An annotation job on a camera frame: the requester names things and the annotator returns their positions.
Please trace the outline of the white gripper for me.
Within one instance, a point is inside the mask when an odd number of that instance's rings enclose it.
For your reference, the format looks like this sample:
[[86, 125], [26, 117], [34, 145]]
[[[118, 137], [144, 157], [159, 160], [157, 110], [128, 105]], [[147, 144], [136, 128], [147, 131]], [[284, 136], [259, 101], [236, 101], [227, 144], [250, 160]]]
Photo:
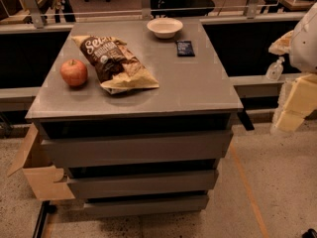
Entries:
[[317, 109], [317, 75], [304, 73], [297, 78], [288, 78], [280, 90], [277, 103], [271, 133], [287, 135], [295, 132]]

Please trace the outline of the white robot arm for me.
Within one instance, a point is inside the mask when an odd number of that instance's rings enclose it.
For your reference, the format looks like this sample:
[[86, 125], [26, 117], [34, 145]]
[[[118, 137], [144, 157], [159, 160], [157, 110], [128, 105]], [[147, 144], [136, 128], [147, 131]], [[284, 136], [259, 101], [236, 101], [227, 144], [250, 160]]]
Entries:
[[272, 133], [290, 134], [317, 109], [317, 3], [268, 51], [279, 56], [288, 54], [290, 65], [302, 72], [299, 77], [285, 81], [272, 118]]

